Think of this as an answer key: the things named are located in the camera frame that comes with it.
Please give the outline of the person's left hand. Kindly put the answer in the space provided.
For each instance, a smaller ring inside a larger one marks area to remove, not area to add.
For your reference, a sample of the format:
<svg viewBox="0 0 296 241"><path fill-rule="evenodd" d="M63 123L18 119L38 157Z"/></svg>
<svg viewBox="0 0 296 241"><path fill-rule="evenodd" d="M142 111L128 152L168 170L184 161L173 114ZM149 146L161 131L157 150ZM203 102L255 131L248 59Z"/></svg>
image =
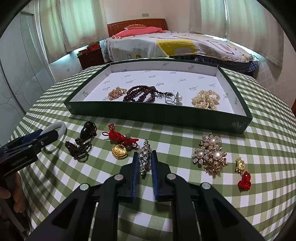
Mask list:
<svg viewBox="0 0 296 241"><path fill-rule="evenodd" d="M11 196L14 200L14 211L16 213L23 213L26 210L26 202L22 188L21 176L18 172L15 173L13 178L12 192L1 187L1 199L9 199Z"/></svg>

